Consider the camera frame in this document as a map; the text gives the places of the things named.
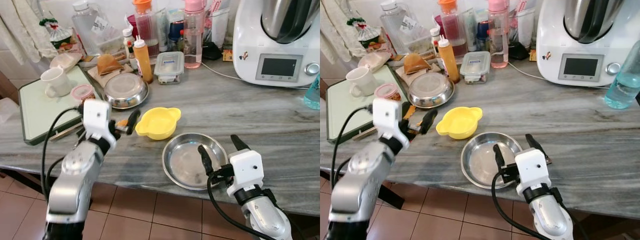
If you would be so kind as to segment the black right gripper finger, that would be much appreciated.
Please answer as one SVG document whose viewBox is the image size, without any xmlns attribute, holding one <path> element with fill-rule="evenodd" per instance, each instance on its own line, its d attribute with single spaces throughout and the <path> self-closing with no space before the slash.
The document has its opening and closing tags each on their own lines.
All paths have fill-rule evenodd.
<svg viewBox="0 0 640 240">
<path fill-rule="evenodd" d="M 250 147 L 236 134 L 231 135 L 231 142 L 238 151 L 250 150 Z"/>
<path fill-rule="evenodd" d="M 525 134 L 525 139 L 530 147 L 540 150 L 545 156 L 547 156 L 546 151 L 544 151 L 541 144 L 537 140 L 535 140 L 532 134 Z"/>
<path fill-rule="evenodd" d="M 505 171 L 506 164 L 505 164 L 505 158 L 502 154 L 502 150 L 499 144 L 494 144 L 493 151 L 494 151 L 494 158 L 495 158 L 496 166 L 498 169 L 498 173 L 502 174 Z"/>
<path fill-rule="evenodd" d="M 201 157 L 201 162 L 205 169 L 206 176 L 210 176 L 210 174 L 214 172 L 213 165 L 211 164 L 210 154 L 206 150 L 205 146 L 203 146 L 203 144 L 198 146 L 198 153 Z"/>
</svg>

